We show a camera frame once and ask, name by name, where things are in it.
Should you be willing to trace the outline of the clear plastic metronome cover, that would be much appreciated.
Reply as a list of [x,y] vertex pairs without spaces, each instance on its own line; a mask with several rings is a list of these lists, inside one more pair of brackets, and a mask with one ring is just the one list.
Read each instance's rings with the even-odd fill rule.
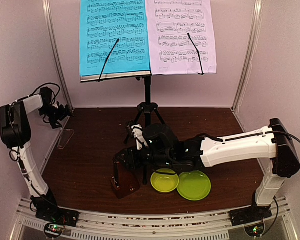
[[65,128],[61,131],[58,143],[57,143],[57,148],[60,150],[63,150],[67,144],[69,143],[69,141],[71,140],[71,138],[73,137],[73,135],[75,134],[75,131],[73,129],[68,129]]

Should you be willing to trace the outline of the brown wooden metronome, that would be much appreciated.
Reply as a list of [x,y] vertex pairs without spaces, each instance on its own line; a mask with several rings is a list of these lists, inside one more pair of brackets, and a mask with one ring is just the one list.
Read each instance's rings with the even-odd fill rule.
[[110,182],[112,191],[118,199],[123,199],[140,189],[136,175],[116,160],[113,162],[113,176]]

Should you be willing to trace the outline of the blue sheet music paper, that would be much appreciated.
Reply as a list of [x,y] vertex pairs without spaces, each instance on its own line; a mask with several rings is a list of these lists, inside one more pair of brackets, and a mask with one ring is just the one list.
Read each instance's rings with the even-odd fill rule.
[[149,71],[145,1],[82,0],[79,25],[81,77]]

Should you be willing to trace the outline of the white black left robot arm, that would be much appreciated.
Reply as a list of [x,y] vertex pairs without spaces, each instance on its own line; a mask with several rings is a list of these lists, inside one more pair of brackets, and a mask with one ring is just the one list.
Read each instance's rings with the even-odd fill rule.
[[68,106],[57,101],[54,92],[44,83],[33,93],[0,107],[0,138],[9,149],[10,159],[18,164],[27,184],[36,216],[49,222],[62,219],[62,211],[55,197],[43,180],[31,148],[32,130],[28,119],[30,113],[38,111],[45,124],[52,129],[62,128],[61,121],[71,114]]

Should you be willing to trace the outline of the lavender paper sheet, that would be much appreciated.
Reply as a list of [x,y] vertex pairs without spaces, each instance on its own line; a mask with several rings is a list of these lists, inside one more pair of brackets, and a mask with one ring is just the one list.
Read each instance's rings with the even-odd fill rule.
[[209,0],[147,0],[145,9],[153,75],[216,74]]

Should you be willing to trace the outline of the black perforated music stand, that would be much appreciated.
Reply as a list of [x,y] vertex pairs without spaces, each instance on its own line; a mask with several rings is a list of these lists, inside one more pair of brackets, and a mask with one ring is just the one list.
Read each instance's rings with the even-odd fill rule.
[[151,114],[157,113],[158,109],[153,106],[151,101],[151,79],[152,76],[161,76],[161,75],[153,75],[150,70],[147,71],[137,71],[137,72],[126,72],[126,73],[112,73],[112,74],[100,74],[100,75],[91,75],[91,76],[83,76],[81,80],[83,81],[97,81],[101,82],[104,80],[109,80],[112,78],[130,78],[130,77],[137,77],[144,79],[145,83],[145,101],[141,105],[140,114],[145,116],[145,123],[146,125],[151,124]]

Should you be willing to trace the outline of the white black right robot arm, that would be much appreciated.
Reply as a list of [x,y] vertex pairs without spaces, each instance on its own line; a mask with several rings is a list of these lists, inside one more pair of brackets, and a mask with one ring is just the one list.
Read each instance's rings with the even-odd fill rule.
[[166,124],[154,123],[147,127],[129,122],[128,136],[136,145],[121,150],[113,158],[111,187],[117,198],[124,198],[140,187],[133,173],[151,166],[158,174],[163,168],[173,175],[225,163],[267,158],[267,172],[252,195],[250,206],[232,210],[230,216],[242,222],[244,218],[256,221],[272,215],[270,206],[286,179],[300,170],[300,161],[294,145],[297,138],[288,133],[283,123],[273,118],[268,126],[242,134],[214,137],[206,133],[180,141]]

